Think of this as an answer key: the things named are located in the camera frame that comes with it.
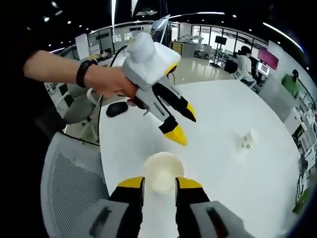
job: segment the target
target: white cup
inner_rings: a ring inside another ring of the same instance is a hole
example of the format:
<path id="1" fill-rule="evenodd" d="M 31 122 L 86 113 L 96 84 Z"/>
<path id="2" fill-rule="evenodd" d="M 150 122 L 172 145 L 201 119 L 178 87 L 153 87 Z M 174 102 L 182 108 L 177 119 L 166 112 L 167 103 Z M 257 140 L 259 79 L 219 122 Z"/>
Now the white cup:
<path id="1" fill-rule="evenodd" d="M 160 152 L 144 163 L 145 186 L 152 191 L 168 193 L 175 189 L 175 178 L 184 176 L 182 162 L 173 154 Z"/>
<path id="2" fill-rule="evenodd" d="M 255 130 L 250 130 L 245 136 L 241 138 L 240 146 L 244 152 L 250 152 L 259 145 L 259 137 Z"/>

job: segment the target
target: ceiling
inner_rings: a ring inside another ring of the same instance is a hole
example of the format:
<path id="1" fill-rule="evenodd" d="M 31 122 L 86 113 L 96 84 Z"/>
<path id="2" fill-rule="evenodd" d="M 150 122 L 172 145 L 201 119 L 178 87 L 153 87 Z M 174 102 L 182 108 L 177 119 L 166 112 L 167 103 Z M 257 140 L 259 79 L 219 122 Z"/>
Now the ceiling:
<path id="1" fill-rule="evenodd" d="M 316 40 L 312 39 L 312 28 L 316 26 L 312 1 L 301 0 L 301 4 L 286 4 L 284 1 L 278 0 L 187 1 L 193 4 L 185 3 L 184 0 L 166 1 L 167 13 L 172 16 L 201 11 L 225 13 L 225 15 L 191 14 L 174 18 L 174 21 L 222 25 L 249 32 L 267 41 L 279 41 L 281 47 L 294 57 L 303 68 L 309 67 L 308 73 L 317 82 Z M 55 50 L 73 44 L 74 38 L 84 32 L 88 33 L 91 30 L 111 25 L 111 0 L 89 0 L 87 2 L 55 0 L 54 2 L 56 4 L 52 4 L 51 0 L 29 0 L 18 3 L 11 1 L 9 10 L 14 15 L 18 15 L 18 19 L 14 19 L 15 22 L 10 26 L 15 24 L 20 27 L 29 27 L 32 31 L 40 34 L 46 50 Z M 115 24 L 137 19 L 156 20 L 161 15 L 159 0 L 139 0 L 133 17 L 131 17 L 131 8 L 131 0 L 117 0 Z M 138 12 L 150 10 L 158 13 L 145 14 L 143 17 L 136 15 Z M 302 46 L 305 53 L 302 53 L 300 49 L 280 34 L 264 26 L 263 22 L 275 26 L 290 36 Z"/>

